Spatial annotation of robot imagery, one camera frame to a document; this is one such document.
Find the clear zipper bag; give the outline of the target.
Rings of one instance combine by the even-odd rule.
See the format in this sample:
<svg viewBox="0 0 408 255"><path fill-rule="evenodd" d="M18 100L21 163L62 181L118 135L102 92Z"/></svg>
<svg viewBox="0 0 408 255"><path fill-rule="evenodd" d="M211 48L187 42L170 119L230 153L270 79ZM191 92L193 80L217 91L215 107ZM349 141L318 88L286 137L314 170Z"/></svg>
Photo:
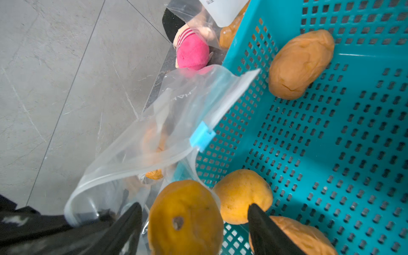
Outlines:
<svg viewBox="0 0 408 255"><path fill-rule="evenodd" d="M175 0L166 7L209 46L227 50L249 3L246 0Z"/></svg>
<svg viewBox="0 0 408 255"><path fill-rule="evenodd" d="M170 183L199 180L198 153L258 74L236 76L220 65L169 72L157 99L85 170L65 205L67 222L77 227L103 213L119 218L139 203L137 252L150 254L148 216L158 194Z"/></svg>

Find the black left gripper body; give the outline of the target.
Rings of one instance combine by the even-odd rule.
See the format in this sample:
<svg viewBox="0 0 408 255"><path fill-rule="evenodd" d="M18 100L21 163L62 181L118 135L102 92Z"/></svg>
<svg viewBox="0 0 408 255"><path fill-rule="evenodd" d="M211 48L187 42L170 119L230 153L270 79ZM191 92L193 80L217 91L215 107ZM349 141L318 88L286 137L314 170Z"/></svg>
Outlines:
<svg viewBox="0 0 408 255"><path fill-rule="evenodd" d="M63 215L42 215L32 207L18 208L1 196L2 255L81 255L119 220L104 212L95 221L72 227Z"/></svg>

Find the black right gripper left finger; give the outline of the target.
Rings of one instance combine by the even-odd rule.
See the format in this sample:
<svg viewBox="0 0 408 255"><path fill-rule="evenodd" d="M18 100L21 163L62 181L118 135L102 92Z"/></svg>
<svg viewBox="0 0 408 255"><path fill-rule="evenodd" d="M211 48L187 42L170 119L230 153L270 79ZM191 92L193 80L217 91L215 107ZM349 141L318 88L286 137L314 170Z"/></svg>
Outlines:
<svg viewBox="0 0 408 255"><path fill-rule="evenodd" d="M142 227L142 208L134 203L115 222L99 241L93 244L82 255L120 255L128 246L126 255L135 255Z"/></svg>

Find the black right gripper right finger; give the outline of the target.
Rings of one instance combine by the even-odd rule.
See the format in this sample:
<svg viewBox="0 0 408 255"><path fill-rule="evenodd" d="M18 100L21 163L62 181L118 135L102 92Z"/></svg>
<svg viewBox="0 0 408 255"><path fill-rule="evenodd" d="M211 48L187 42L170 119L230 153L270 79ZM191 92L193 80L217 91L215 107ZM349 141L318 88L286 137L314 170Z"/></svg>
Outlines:
<svg viewBox="0 0 408 255"><path fill-rule="evenodd" d="M306 255L257 204L249 206L248 221L255 255Z"/></svg>

